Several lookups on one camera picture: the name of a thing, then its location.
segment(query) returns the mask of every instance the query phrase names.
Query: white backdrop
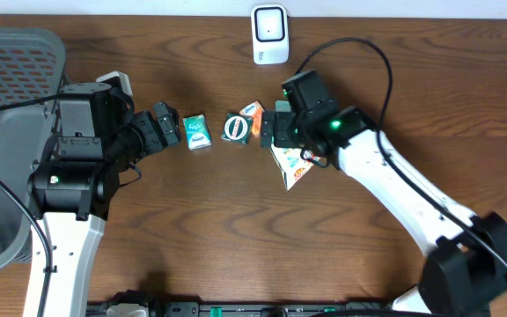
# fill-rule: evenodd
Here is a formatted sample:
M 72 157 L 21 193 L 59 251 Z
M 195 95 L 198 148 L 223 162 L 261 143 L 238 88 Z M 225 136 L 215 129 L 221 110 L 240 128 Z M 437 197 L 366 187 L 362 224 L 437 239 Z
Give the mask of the white backdrop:
M 249 16 L 259 0 L 0 0 L 0 13 Z M 281 0 L 292 17 L 507 18 L 507 0 Z

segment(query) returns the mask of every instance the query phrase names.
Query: orange package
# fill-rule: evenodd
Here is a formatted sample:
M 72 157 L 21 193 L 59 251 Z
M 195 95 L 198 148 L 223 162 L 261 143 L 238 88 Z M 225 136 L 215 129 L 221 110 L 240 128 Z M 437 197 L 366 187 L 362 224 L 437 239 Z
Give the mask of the orange package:
M 259 137 L 261 133 L 261 114 L 263 113 L 263 106 L 259 101 L 252 102 L 245 106 L 239 113 L 253 119 L 252 134 Z

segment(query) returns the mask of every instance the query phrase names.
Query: green led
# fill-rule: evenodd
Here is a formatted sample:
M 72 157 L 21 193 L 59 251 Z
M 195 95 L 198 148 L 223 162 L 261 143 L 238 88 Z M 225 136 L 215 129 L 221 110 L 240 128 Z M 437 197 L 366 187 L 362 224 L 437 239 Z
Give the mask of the green led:
M 341 125 L 342 125 L 342 122 L 339 120 L 334 120 L 330 123 L 330 127 L 332 127 L 332 129 L 338 129 L 338 128 L 340 128 Z

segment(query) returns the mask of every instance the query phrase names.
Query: gray plastic basket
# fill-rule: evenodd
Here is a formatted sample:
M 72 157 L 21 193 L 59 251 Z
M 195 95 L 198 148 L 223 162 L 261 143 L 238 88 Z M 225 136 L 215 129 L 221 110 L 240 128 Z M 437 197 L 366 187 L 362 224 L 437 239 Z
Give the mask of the gray plastic basket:
M 67 84 L 65 47 L 48 30 L 0 27 L 0 106 L 56 94 Z M 28 206 L 28 176 L 55 132 L 55 101 L 0 113 L 0 179 Z M 30 261 L 30 224 L 0 190 L 0 269 Z

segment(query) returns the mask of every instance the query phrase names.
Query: wooden table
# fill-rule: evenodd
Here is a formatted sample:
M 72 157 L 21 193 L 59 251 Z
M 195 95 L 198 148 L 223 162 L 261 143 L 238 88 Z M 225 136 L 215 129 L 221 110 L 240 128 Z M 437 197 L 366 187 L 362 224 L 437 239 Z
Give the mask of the wooden table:
M 114 197 L 90 300 L 127 289 L 207 301 L 392 299 L 418 280 L 417 246 L 361 185 L 313 169 L 287 193 L 259 140 L 220 139 L 228 112 L 253 100 L 273 108 L 306 54 L 342 36 L 372 39 L 390 57 L 386 132 L 402 155 L 451 197 L 507 220 L 507 21 L 290 18 L 290 59 L 275 66 L 254 64 L 249 18 L 0 16 L 0 26 L 56 32 L 75 82 L 129 74 L 137 110 L 164 100 L 207 118 L 210 151 L 184 142 L 146 158 L 143 179 Z M 377 118 L 386 72 L 370 50 L 338 45 L 310 67 L 343 105 Z M 0 316 L 21 315 L 28 274 L 24 264 L 0 271 Z M 507 316 L 507 294 L 493 310 Z

